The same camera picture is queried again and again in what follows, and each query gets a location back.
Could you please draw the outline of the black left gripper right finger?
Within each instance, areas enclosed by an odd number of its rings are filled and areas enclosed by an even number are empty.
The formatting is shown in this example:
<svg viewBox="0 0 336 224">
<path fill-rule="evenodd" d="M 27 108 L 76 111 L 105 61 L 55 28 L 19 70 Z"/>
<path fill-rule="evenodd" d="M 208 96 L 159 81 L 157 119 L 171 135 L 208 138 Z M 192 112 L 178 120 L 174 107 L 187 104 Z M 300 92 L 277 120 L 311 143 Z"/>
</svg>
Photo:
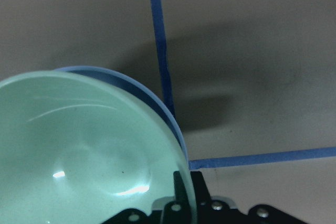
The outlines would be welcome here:
<svg viewBox="0 0 336 224">
<path fill-rule="evenodd" d="M 210 203 L 211 196 L 209 194 L 204 176 L 202 172 L 191 171 L 191 178 L 195 191 L 195 198 L 197 203 Z"/>
</svg>

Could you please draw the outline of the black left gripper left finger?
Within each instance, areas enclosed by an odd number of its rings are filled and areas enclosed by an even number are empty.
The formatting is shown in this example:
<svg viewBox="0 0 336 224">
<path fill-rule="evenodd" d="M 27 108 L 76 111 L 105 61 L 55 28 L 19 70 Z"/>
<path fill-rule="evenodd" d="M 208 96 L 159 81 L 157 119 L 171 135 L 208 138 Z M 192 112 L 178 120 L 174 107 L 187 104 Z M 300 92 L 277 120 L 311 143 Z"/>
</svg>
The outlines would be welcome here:
<svg viewBox="0 0 336 224">
<path fill-rule="evenodd" d="M 173 173 L 175 201 L 173 203 L 173 212 L 178 215 L 179 223 L 191 223 L 191 207 L 188 202 L 186 188 L 180 172 Z"/>
</svg>

